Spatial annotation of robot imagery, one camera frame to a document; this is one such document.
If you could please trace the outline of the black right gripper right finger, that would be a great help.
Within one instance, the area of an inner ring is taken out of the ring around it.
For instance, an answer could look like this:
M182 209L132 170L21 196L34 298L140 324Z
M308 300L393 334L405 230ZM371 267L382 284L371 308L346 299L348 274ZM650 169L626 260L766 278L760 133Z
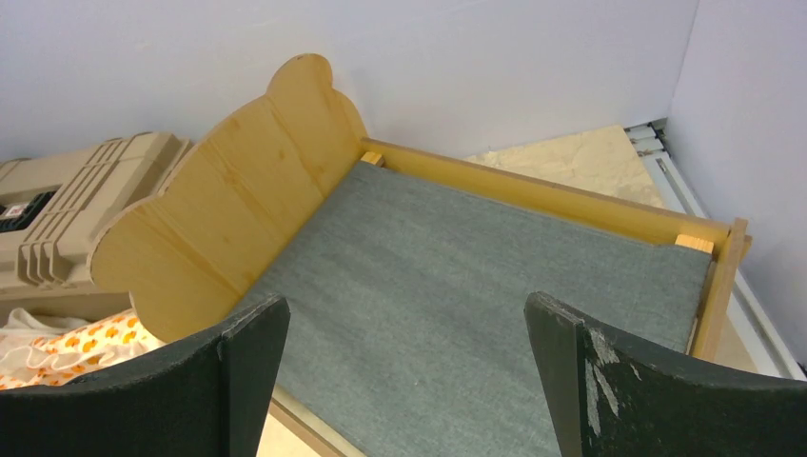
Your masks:
M802 456L806 385L720 366L553 296L524 306L564 456Z

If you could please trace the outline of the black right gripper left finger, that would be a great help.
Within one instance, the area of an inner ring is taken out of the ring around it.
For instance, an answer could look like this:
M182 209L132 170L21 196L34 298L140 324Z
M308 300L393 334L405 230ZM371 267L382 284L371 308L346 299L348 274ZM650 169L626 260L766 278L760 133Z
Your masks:
M5 456L253 456L290 310L271 295L61 387L1 394Z

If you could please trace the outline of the orange patterned white blanket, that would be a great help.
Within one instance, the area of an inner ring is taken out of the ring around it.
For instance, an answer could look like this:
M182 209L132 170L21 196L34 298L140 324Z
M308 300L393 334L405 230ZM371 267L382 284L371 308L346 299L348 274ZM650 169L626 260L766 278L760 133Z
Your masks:
M1 389L62 386L163 345L132 309L90 322L15 308L1 326Z

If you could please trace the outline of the wooden pet bed frame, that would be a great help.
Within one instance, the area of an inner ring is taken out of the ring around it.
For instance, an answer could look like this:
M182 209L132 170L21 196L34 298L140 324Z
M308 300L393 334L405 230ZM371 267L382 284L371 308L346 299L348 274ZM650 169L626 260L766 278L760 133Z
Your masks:
M247 302L246 295L360 163L685 248L675 243L689 225L683 214L369 139L350 99L334 88L327 60L302 54L193 147L155 196L104 229L92 253L92 280L126 293L164 346L271 295L286 300L271 293ZM364 454L281 387L279 371L270 403L315 443Z

